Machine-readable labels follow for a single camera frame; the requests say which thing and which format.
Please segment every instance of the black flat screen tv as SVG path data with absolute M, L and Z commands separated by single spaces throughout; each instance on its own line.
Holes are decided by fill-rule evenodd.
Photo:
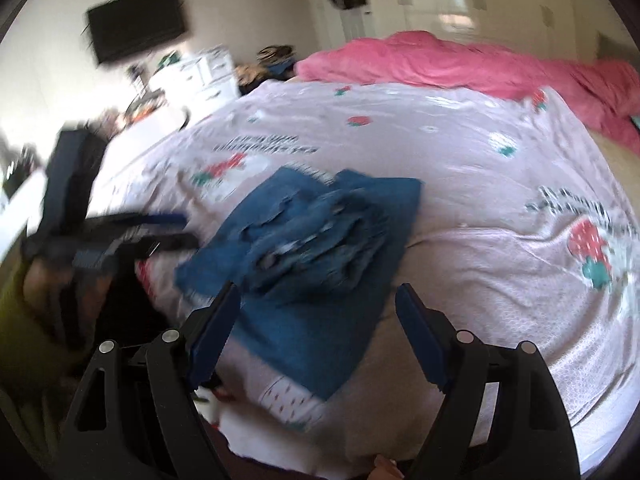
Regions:
M 111 0 L 86 12 L 98 64 L 111 64 L 187 32 L 181 0 Z

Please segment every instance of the yellow green sleeve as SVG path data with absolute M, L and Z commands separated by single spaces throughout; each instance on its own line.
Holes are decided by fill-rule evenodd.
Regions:
M 56 384 L 86 352 L 71 352 L 57 344 L 30 317 L 22 297 L 27 269 L 25 263 L 16 266 L 0 291 L 0 385 L 12 397 L 33 399 Z

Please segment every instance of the white wall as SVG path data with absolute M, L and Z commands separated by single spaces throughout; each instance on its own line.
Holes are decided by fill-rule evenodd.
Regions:
M 631 48 L 636 44 L 609 0 L 572 0 L 578 59 L 591 62 L 598 52 L 598 32 Z
M 47 156 L 64 120 L 85 118 L 132 98 L 122 70 L 95 67 L 84 12 L 106 0 L 29 0 L 0 44 L 0 130 L 12 144 L 35 142 Z M 186 0 L 188 49 L 229 46 L 255 59 L 270 44 L 318 49 L 307 0 Z

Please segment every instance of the blue garment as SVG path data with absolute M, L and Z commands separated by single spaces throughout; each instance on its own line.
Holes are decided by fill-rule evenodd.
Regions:
M 176 269 L 186 294 L 242 293 L 233 335 L 328 399 L 369 345 L 420 200 L 420 181 L 341 171 L 325 185 L 280 168 Z

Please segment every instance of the mattress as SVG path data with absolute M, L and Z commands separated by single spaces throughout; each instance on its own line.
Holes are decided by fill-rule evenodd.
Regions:
M 132 163 L 94 192 L 92 211 L 179 209 L 208 240 L 284 165 L 318 179 L 345 168 L 420 178 L 420 212 L 393 285 L 410 282 L 428 306 L 486 343 L 534 341 L 584 472 L 609 452 L 640 400 L 638 220 L 585 127 L 552 89 L 541 95 L 513 102 L 468 89 L 267 82 Z M 188 257 L 154 258 L 141 273 L 156 307 L 176 322 L 206 304 L 172 287 Z M 297 387 L 232 339 L 219 368 L 249 411 L 269 411 L 264 396 L 275 382 Z M 489 389 L 474 444 L 486 439 L 494 399 Z M 235 415 L 225 434 L 238 454 L 346 478 L 377 452 L 414 456 L 441 402 L 390 294 L 360 367 L 318 404 L 304 434 L 283 420 L 284 429 L 256 438 Z M 308 441 L 308 460 L 293 457 L 293 447 L 270 447 L 276 433 L 292 446 Z

